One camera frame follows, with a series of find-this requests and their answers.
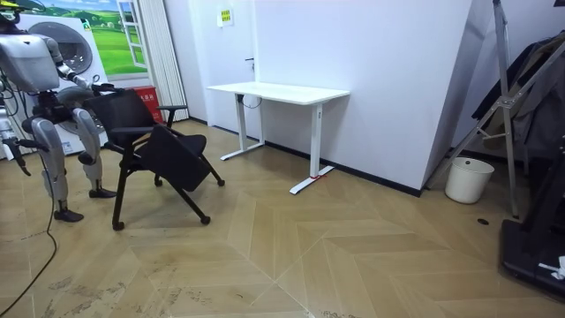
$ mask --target red object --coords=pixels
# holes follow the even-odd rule
[[[149,111],[151,111],[153,119],[158,123],[163,123],[161,111],[157,109],[157,107],[159,107],[159,100],[157,99],[157,91],[155,87],[146,86],[132,88],[139,95],[139,97],[141,97]]]

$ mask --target humanoid robot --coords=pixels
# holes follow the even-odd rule
[[[63,106],[57,100],[57,93],[52,89],[59,87],[59,78],[72,81],[78,87],[93,91],[95,94],[115,91],[115,89],[110,84],[91,83],[77,75],[64,63],[55,40],[17,29],[19,14],[25,10],[31,9],[21,7],[13,1],[0,0],[0,11],[4,14],[9,12],[12,16],[12,19],[9,19],[0,14],[0,70],[2,71],[0,92],[10,88],[11,82],[20,91],[36,95],[37,105],[33,108],[33,115],[22,123],[23,130],[32,134],[34,140],[18,140],[11,128],[2,98],[0,98],[0,137],[4,152],[9,158],[13,156],[28,176],[30,174],[19,147],[38,149],[47,169],[42,172],[44,185],[56,203],[54,218],[65,222],[78,222],[84,216],[67,207],[68,187],[64,152],[55,129],[56,124],[72,119],[77,123],[80,140],[85,146],[85,151],[79,155],[79,161],[83,164],[92,185],[89,196],[112,198],[116,193],[102,188],[100,138],[90,114],[80,108],[70,110]]]

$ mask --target white desk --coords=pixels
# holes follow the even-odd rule
[[[247,132],[245,130],[245,112],[244,105],[237,101],[237,95],[253,95],[261,97],[265,100],[276,102],[287,102],[305,107],[312,107],[312,140],[310,144],[310,177],[295,185],[290,189],[290,193],[298,194],[302,189],[318,180],[321,176],[330,172],[334,167],[327,166],[320,170],[320,139],[321,139],[321,110],[324,102],[330,101],[337,97],[349,95],[349,91],[315,88],[315,87],[295,87],[289,85],[247,82],[229,85],[220,85],[208,87],[217,91],[230,92],[235,94],[237,105],[237,125],[239,128],[239,150],[223,156],[222,160],[228,160],[235,155],[241,155],[245,152],[259,148],[265,145],[265,133],[263,130],[263,116],[261,107],[260,112],[260,137],[259,143],[247,147],[245,139]]]

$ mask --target green field poster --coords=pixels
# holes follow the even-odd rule
[[[133,64],[116,0],[42,0],[42,2],[45,4],[44,12],[26,13],[88,21],[106,75],[147,72],[147,69]],[[40,4],[32,0],[18,0],[17,3],[25,7],[42,9]],[[139,42],[137,32],[130,27],[128,31],[132,41]],[[143,60],[143,56],[140,56],[141,52],[135,53],[138,61]]]

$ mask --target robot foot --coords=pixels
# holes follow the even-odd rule
[[[116,196],[116,193],[110,190],[106,190],[104,188],[98,188],[97,190],[90,190],[88,192],[88,196],[91,198],[98,198],[98,199],[110,199]]]
[[[53,217],[58,221],[68,222],[68,223],[76,223],[85,216],[81,215],[80,213],[75,213],[70,211],[69,209],[64,209],[61,211],[55,211]]]

